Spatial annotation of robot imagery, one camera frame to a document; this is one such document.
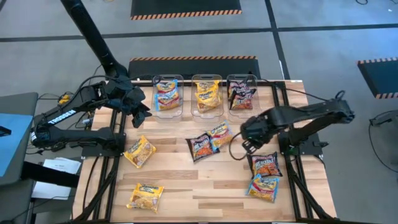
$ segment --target clear plastic bin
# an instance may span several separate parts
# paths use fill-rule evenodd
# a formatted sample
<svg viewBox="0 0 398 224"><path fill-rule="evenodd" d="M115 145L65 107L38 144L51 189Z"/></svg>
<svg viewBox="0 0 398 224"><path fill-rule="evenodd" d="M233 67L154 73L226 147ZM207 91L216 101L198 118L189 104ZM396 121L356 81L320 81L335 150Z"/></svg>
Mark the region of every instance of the clear plastic bin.
<svg viewBox="0 0 398 224"><path fill-rule="evenodd" d="M261 113L260 101L259 101L259 94L257 91L257 77L254 75L228 75L226 77L226 85L227 85L227 96L229 96L229 84L231 81L236 82L246 82L246 85L249 89L256 89L256 92L253 94L253 98L251 99L252 109L241 109L241 110L231 110L231 100L228 100L228 119L230 121L245 121L252 116L257 116Z"/></svg>
<svg viewBox="0 0 398 224"><path fill-rule="evenodd" d="M178 107L169 109L169 110L162 110L156 111L156 100L155 96L158 94L158 89L156 85L153 86L153 94L152 94L152 108L150 112L155 117L155 120L160 123L168 123L168 122L178 122L182 119L182 108L183 108L183 98L184 98L184 80L181 75L159 75L159 78L154 82L159 83L168 83L173 80L177 80L177 88L178 88L178 100L179 105Z"/></svg>
<svg viewBox="0 0 398 224"><path fill-rule="evenodd" d="M214 82L218 83L218 95L220 96L221 103L216 108L210 109L205 112L200 112L198 110L198 100L195 96L197 90L197 84L200 82ZM191 114L193 115L193 120L196 122L219 122L222 120L222 115L224 114L224 104L223 104L223 78L221 75L194 75L192 77L192 87L191 87Z"/></svg>

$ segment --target wooden table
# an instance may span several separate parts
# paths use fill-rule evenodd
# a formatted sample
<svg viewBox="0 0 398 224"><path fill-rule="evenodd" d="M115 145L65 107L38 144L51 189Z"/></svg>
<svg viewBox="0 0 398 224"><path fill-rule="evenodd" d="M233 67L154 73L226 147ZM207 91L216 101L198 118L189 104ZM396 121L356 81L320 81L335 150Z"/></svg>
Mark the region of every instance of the wooden table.
<svg viewBox="0 0 398 224"><path fill-rule="evenodd" d="M287 88L304 91L301 81L286 81ZM294 221L294 211L289 189L285 161L279 154L278 160L283 177L280 178L279 191L275 203L258 198L245 196L251 180L251 171L246 159L234 161L228 153L228 147L220 149L220 153L193 164L185 138L194 138L206 130L214 128L215 123L196 123L190 112L190 87L184 87L183 119L179 123L158 123L155 118L147 118L138 128L134 129L131 117L127 117L125 133L127 134L126 149L144 135L156 148L157 152L144 164L136 169L126 158L119 163L116 190L111 213L111 222L267 222ZM151 104L152 87L142 87L147 98L144 103ZM266 110L274 106L270 87L258 87L261 108ZM291 106L308 104L305 95L288 91ZM228 110L224 100L224 119L228 119ZM93 129L109 126L111 110L97 110ZM240 123L230 122L234 133L239 131ZM236 157L244 155L242 139L234 140L232 152ZM270 154L279 146L274 137L256 154ZM83 195L87 178L94 158L84 161L80 181L76 192L73 213L81 213ZM335 216L335 208L331 197L326 172L323 164L313 156L302 156L303 169L309 191L317 202L331 216ZM97 191L100 178L102 159L97 162L88 187L86 205ZM150 210L131 210L126 208L130 195L137 183L164 186L157 214ZM297 188L301 214L305 217L302 195ZM101 202L99 217L104 217L108 193Z"/></svg>

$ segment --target gray floor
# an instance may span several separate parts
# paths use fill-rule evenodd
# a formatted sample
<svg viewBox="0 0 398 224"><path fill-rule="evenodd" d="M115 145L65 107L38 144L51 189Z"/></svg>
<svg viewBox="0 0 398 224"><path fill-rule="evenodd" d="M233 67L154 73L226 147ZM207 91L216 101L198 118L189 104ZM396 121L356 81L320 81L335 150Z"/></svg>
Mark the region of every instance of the gray floor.
<svg viewBox="0 0 398 224"><path fill-rule="evenodd" d="M241 0L243 14L153 21L130 21L131 0L83 0L103 34L197 29L270 27L263 0ZM398 4L369 0L271 0L278 27L344 26L398 23ZM8 0L0 12L0 38L78 35L78 29L59 1ZM343 220L396 223L397 175L376 159L368 139L368 119L397 108L397 99L375 100L363 80L357 60L396 57L398 29L281 32L280 39L291 79L304 80L309 93L324 98L346 90L356 112L349 125L320 132L325 148L328 180L338 216ZM128 65L131 57L183 55L257 55L261 75L282 79L272 33L189 35L107 39L115 57ZM37 91L62 94L75 91L99 65L84 40L0 43L0 95ZM53 102L40 101L37 113ZM396 126L372 129L376 150L385 161L398 143ZM28 156L39 162L55 156L76 157L79 149ZM69 210L45 213L37 223L65 221Z"/></svg>

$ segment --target chip bag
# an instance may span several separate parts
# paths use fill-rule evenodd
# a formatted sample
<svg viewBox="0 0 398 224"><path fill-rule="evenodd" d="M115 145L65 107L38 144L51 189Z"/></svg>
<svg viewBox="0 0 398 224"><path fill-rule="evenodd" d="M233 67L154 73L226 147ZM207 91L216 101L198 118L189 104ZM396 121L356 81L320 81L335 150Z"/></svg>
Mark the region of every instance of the chip bag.
<svg viewBox="0 0 398 224"><path fill-rule="evenodd" d="M258 197L274 203L278 193L278 185L278 178L262 178L261 175L258 174L251 181L246 195Z"/></svg>
<svg viewBox="0 0 398 224"><path fill-rule="evenodd" d="M279 170L277 156L278 153L276 152L266 156L256 156L248 154L247 157L249 161L249 166L251 168L253 176L260 174L261 177L267 177L270 175L282 177L282 173Z"/></svg>
<svg viewBox="0 0 398 224"><path fill-rule="evenodd" d="M127 208L149 209L157 213L157 206L163 189L164 187L137 184L136 189L131 194L130 203L126 206Z"/></svg>
<svg viewBox="0 0 398 224"><path fill-rule="evenodd" d="M201 113L216 108L221 104L221 98L218 94L218 86L214 86L207 91L195 93L195 95L198 100L198 111Z"/></svg>
<svg viewBox="0 0 398 224"><path fill-rule="evenodd" d="M209 89L215 88L218 90L218 83L220 81L219 80L215 80L213 82L196 82L197 84L197 92L201 93L204 91L207 91Z"/></svg>
<svg viewBox="0 0 398 224"><path fill-rule="evenodd" d="M141 168L148 158L155 153L156 148L144 137L141 138L129 150L124 152L124 157L137 168Z"/></svg>
<svg viewBox="0 0 398 224"><path fill-rule="evenodd" d="M158 83L158 84L156 84L157 92L158 93L171 92L171 91L175 90L176 88L178 88L177 84L178 84L178 80L173 80L168 83Z"/></svg>
<svg viewBox="0 0 398 224"><path fill-rule="evenodd" d="M233 137L233 133L231 128L228 125L227 120L224 120L217 127L213 128L210 131L207 131L207 134L211 138L211 145L214 149L220 148L222 145L227 144Z"/></svg>
<svg viewBox="0 0 398 224"><path fill-rule="evenodd" d="M188 142L193 162L220 152L218 148L213 148L211 146L210 136L206 133L197 138L186 140Z"/></svg>
<svg viewBox="0 0 398 224"><path fill-rule="evenodd" d="M246 85L244 81L230 81L229 88L228 88L228 100L232 100L232 92L235 91L236 93L241 93L249 90L249 87Z"/></svg>
<svg viewBox="0 0 398 224"><path fill-rule="evenodd" d="M154 96L156 111L169 110L180 106L180 96L177 89L168 93L158 93Z"/></svg>
<svg viewBox="0 0 398 224"><path fill-rule="evenodd" d="M243 109L253 109L253 104L251 99L254 96L256 89L246 90L243 92L237 92L236 90L232 93L232 101L229 106L230 110L243 110Z"/></svg>

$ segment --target black floor mat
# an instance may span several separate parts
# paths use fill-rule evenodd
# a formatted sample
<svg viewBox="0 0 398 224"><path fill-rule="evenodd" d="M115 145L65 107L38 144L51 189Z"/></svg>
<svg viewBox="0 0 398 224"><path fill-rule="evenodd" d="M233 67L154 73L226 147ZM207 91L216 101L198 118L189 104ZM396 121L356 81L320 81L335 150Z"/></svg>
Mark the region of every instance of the black floor mat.
<svg viewBox="0 0 398 224"><path fill-rule="evenodd" d="M358 68L377 99L398 97L398 59L362 60Z"/></svg>
<svg viewBox="0 0 398 224"><path fill-rule="evenodd" d="M129 76L151 80L155 75L182 75L184 80L196 74L253 74L260 78L256 56L138 57L129 64Z"/></svg>
<svg viewBox="0 0 398 224"><path fill-rule="evenodd" d="M132 0L131 19L241 14L239 0Z"/></svg>

